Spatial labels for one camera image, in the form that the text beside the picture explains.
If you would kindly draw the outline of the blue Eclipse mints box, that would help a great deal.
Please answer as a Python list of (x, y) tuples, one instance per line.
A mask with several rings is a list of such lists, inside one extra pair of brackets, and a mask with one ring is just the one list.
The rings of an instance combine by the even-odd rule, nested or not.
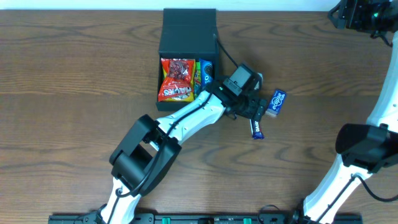
[(266, 114), (268, 114), (269, 116), (279, 115), (282, 106), (284, 104), (284, 101), (286, 99), (286, 96), (287, 96), (286, 92), (276, 89), (268, 104), (268, 107), (266, 109)]

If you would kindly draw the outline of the blue Dairy Milk chocolate bar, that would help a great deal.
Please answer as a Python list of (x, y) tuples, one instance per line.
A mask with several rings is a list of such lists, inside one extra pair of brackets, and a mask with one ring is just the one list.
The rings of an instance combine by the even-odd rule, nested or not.
[(253, 139), (264, 139), (264, 134), (262, 133), (261, 126), (258, 121), (250, 120), (251, 133)]

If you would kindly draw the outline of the green gummy candy bag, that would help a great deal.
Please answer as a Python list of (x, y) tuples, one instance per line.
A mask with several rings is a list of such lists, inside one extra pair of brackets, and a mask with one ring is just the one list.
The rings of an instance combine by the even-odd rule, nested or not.
[(200, 62), (195, 62), (195, 73), (194, 73), (194, 86), (193, 86), (193, 95), (194, 99), (196, 99), (201, 92), (201, 68)]

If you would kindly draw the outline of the red Hacks candy bag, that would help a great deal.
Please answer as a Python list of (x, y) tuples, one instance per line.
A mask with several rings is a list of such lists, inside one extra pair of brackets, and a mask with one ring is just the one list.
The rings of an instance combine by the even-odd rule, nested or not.
[(163, 81), (158, 93), (159, 102), (192, 102), (194, 59), (161, 58)]

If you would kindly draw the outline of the dark green box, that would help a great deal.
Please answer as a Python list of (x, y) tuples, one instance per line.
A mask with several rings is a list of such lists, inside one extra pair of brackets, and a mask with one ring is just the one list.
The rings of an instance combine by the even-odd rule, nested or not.
[(204, 59), (219, 80), (220, 49), (216, 9), (164, 9), (159, 58)]

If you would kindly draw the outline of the blue Oreo cookie pack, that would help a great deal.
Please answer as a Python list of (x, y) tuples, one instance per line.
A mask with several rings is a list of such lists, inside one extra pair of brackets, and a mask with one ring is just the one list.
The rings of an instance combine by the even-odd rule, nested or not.
[(204, 59), (199, 59), (201, 73), (201, 87), (204, 89), (213, 81), (213, 63)]

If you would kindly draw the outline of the yellow candy bag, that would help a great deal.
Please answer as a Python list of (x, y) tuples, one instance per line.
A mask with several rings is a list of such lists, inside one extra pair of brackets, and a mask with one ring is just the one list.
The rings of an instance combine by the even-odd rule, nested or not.
[(164, 102), (192, 102), (193, 96), (193, 68), (183, 69), (183, 78), (170, 78), (167, 70), (163, 69), (164, 79), (158, 93), (158, 101)]

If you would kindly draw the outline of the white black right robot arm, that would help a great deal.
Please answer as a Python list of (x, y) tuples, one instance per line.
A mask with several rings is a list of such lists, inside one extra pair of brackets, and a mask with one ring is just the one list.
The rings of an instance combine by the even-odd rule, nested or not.
[(333, 223), (335, 215), (358, 185), (384, 203), (366, 179), (397, 164), (397, 1), (342, 0), (328, 12), (337, 29), (351, 29), (380, 38), (392, 48), (391, 61), (377, 103), (365, 124), (345, 124), (339, 131), (336, 158), (320, 185), (304, 198), (291, 223)]

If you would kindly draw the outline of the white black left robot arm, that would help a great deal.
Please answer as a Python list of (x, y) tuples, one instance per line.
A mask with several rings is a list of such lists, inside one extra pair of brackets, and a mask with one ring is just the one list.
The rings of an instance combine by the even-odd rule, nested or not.
[(130, 223), (141, 197), (165, 177), (182, 144), (224, 114), (260, 121), (266, 101), (259, 97), (263, 77), (245, 64), (222, 81), (214, 81), (175, 113), (140, 117), (110, 155), (113, 191), (98, 213), (100, 223)]

